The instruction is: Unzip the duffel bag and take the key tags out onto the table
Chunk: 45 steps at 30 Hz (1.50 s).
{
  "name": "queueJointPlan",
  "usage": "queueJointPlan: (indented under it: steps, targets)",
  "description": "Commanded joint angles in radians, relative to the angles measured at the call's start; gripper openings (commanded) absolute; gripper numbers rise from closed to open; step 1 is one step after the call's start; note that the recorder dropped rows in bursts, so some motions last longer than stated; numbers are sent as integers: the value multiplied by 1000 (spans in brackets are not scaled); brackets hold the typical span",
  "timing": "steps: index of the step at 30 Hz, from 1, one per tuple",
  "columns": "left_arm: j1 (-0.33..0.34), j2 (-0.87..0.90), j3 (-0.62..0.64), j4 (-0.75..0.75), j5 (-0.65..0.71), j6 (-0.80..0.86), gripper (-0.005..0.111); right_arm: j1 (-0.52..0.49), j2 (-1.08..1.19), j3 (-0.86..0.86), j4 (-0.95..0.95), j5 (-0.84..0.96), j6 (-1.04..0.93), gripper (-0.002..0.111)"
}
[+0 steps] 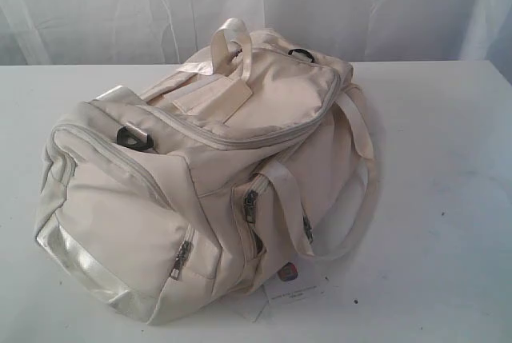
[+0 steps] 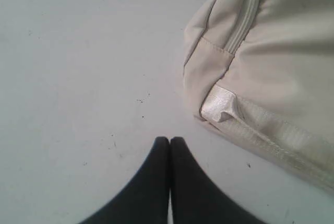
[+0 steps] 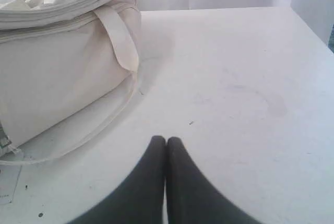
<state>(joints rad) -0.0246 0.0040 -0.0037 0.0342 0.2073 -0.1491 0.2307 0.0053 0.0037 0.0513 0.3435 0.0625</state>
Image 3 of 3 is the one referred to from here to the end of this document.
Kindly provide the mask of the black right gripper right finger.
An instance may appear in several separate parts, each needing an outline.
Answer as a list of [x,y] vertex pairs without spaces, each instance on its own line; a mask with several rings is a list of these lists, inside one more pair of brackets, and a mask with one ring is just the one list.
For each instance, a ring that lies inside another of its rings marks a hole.
[[259,223],[209,182],[178,137],[166,144],[165,180],[168,223]]

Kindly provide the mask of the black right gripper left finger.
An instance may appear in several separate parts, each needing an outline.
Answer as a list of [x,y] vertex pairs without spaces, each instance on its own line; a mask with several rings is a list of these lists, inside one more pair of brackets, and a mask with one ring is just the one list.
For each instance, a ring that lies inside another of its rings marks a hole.
[[70,223],[163,223],[166,140],[152,136],[126,179]]

